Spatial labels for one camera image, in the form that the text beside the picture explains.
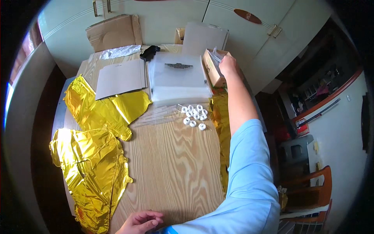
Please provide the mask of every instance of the cabinet door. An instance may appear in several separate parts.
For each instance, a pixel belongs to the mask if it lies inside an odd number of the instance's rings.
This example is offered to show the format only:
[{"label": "cabinet door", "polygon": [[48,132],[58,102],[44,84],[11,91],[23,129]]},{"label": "cabinet door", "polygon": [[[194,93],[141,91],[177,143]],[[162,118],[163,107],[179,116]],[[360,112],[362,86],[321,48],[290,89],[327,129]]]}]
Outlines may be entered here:
[{"label": "cabinet door", "polygon": [[94,53],[86,28],[104,20],[102,0],[51,0],[38,17],[40,31],[57,65],[67,77],[76,76],[83,60]]},{"label": "cabinet door", "polygon": [[105,18],[129,14],[138,15],[144,45],[174,43],[175,30],[188,22],[202,22],[208,0],[129,1],[111,0],[108,13],[104,0]]},{"label": "cabinet door", "polygon": [[234,12],[241,9],[273,26],[279,24],[295,0],[211,0],[204,23],[229,30],[226,51],[236,57],[240,67],[248,65],[269,39],[268,28],[243,19]]},{"label": "cabinet door", "polygon": [[257,56],[242,68],[255,95],[309,44],[330,15],[331,9],[325,1],[295,1],[279,24],[282,28],[279,36],[270,37]]}]

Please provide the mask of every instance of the cardboard box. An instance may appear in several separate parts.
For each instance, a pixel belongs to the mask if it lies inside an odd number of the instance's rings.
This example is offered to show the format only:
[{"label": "cardboard box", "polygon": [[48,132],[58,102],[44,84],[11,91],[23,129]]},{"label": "cardboard box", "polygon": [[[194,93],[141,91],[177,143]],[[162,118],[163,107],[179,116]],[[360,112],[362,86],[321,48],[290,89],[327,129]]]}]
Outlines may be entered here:
[{"label": "cardboard box", "polygon": [[184,29],[185,28],[177,28],[177,30],[175,31],[174,44],[183,45]]},{"label": "cardboard box", "polygon": [[[206,73],[208,74],[209,80],[212,84],[212,87],[220,88],[226,86],[226,80],[225,77],[220,76],[219,72],[217,71],[216,67],[213,64],[212,58],[209,55],[209,52],[212,52],[213,50],[211,49],[206,49],[204,56],[203,56],[203,66],[205,68]],[[228,51],[220,51],[217,50],[219,54],[224,54],[224,55],[230,55],[230,52]]]},{"label": "cardboard box", "polygon": [[95,52],[128,45],[142,45],[139,17],[119,15],[86,29],[87,38]]}]

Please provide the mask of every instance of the black object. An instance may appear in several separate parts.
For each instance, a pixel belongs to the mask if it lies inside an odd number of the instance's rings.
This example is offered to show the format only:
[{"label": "black object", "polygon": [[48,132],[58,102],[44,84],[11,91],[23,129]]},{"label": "black object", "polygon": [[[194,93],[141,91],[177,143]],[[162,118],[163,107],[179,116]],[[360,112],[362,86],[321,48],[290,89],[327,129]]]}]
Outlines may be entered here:
[{"label": "black object", "polygon": [[288,131],[289,135],[291,136],[291,139],[295,139],[297,137],[297,128],[298,127],[301,127],[304,124],[307,124],[310,121],[314,120],[315,118],[320,117],[323,112],[325,112],[326,110],[328,110],[330,107],[332,107],[333,105],[335,105],[339,101],[340,101],[340,98],[338,98],[336,101],[334,101],[333,103],[331,103],[331,105],[329,105],[328,107],[326,107],[325,109],[323,109],[321,112],[319,112],[315,116],[311,117],[307,121],[304,121],[303,123],[301,123],[298,126],[296,126],[296,124],[291,119],[288,119],[285,124],[286,124],[287,131]]},{"label": "black object", "polygon": [[149,62],[152,60],[153,56],[156,54],[156,52],[160,51],[160,47],[158,46],[150,46],[148,49],[144,51],[144,53],[140,54],[140,58],[146,62]]},{"label": "black object", "polygon": [[368,145],[370,138],[370,108],[369,108],[368,93],[362,96],[362,108],[361,108],[361,137],[362,137],[362,149],[368,153]]},{"label": "black object", "polygon": [[178,68],[178,69],[185,69],[185,68],[193,67],[193,65],[185,65],[181,63],[165,63],[165,65],[168,67],[173,67],[173,68]]}]

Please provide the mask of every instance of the wood grain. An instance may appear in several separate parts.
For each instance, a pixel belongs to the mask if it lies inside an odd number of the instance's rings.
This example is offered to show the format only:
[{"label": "wood grain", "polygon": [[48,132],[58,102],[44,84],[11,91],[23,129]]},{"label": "wood grain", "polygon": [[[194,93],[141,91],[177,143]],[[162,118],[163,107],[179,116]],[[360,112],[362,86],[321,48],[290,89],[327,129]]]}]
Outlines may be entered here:
[{"label": "wood grain", "polygon": [[[180,53],[181,48],[181,45],[161,46],[162,51],[175,53]],[[92,54],[83,61],[77,74],[82,74],[94,90],[100,69],[139,58],[140,53],[110,60],[100,60],[100,54]],[[207,120],[205,124],[208,128],[205,131],[186,126],[181,120],[136,128],[129,126],[133,138],[122,145],[134,182],[127,185],[122,195],[109,233],[115,233],[131,212],[157,210],[165,214],[165,224],[171,225],[208,214],[223,202],[219,140],[213,123]],[[64,127],[80,130],[69,110]]]}]

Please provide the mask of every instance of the light blue shirt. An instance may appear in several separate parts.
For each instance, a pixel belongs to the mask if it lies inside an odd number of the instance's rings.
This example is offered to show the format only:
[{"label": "light blue shirt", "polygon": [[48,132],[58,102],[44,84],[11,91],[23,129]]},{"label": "light blue shirt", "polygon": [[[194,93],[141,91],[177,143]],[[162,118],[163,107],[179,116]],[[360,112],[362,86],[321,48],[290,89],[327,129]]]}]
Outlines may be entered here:
[{"label": "light blue shirt", "polygon": [[280,211],[278,192],[273,184],[269,148],[258,119],[248,120],[232,136],[227,170],[226,199],[215,211],[163,228],[159,233],[276,233]]}]

